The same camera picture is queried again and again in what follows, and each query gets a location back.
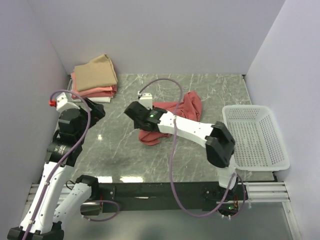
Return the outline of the red t-shirt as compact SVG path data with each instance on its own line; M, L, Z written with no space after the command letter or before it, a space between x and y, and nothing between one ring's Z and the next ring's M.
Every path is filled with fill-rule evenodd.
M154 102L157 108L165 109L173 113L177 105L177 101L172 102ZM177 115L182 118L199 122L202 116L202 101L195 91L187 92L177 109ZM138 139L146 146L154 146L160 143L160 138L169 138L171 134L160 132L139 131Z

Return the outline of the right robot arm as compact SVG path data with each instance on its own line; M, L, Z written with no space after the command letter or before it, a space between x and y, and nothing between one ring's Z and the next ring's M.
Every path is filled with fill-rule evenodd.
M148 109L137 101L124 113L133 120L135 129L172 134L199 144L206 150L208 162L217 168L221 197L230 200L237 194L236 167L232 163L236 141L223 122L201 123L159 107Z

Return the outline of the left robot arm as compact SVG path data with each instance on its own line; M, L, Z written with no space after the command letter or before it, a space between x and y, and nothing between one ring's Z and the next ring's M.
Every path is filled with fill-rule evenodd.
M87 109L62 95L49 100L49 105L60 113L58 129L47 148L42 178L32 204L20 225L9 230L7 239L62 240L67 223L81 205L99 198L98 179L82 175L67 197L58 202L83 150L86 133L106 114L102 104L88 98L84 101Z

